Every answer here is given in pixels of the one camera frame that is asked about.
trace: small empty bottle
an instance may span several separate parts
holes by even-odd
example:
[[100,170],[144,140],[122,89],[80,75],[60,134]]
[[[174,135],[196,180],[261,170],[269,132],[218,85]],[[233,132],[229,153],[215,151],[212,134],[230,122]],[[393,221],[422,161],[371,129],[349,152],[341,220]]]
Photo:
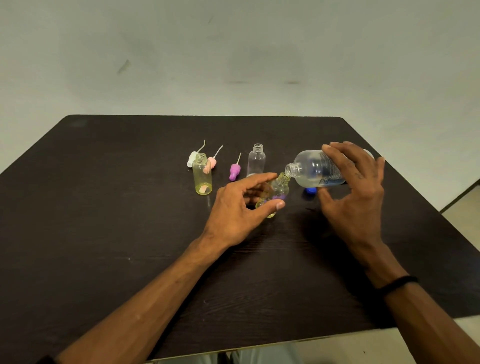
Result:
[[247,177],[256,173],[263,173],[264,167],[265,167],[264,146],[257,143],[253,146],[253,150],[248,155]]
[[198,153],[193,161],[193,181],[195,191],[205,195],[212,191],[212,168],[205,153]]
[[[287,197],[290,188],[288,187],[288,182],[290,181],[290,177],[286,176],[284,172],[280,173],[276,180],[273,180],[269,183],[269,188],[267,191],[264,192],[264,198],[257,202],[255,208],[260,207],[265,202],[269,200],[276,200],[282,199],[285,200]],[[275,216],[276,212],[273,214],[268,215],[268,218]]]
[[345,182],[335,163],[322,150],[304,150],[293,163],[285,166],[285,174],[305,188],[333,186]]

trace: dark wooden table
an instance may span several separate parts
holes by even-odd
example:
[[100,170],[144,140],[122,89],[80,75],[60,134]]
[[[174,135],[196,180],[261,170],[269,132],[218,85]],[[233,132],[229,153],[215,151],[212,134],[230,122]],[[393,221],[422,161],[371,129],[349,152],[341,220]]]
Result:
[[[349,140],[341,118],[68,116],[0,175],[0,353],[57,354],[168,267],[203,229],[186,162],[206,139],[214,189],[254,143],[265,171]],[[383,238],[453,317],[480,314],[480,253],[390,165]],[[319,203],[290,182],[287,207],[205,274],[151,358],[393,325]],[[346,185],[332,189],[342,196]]]

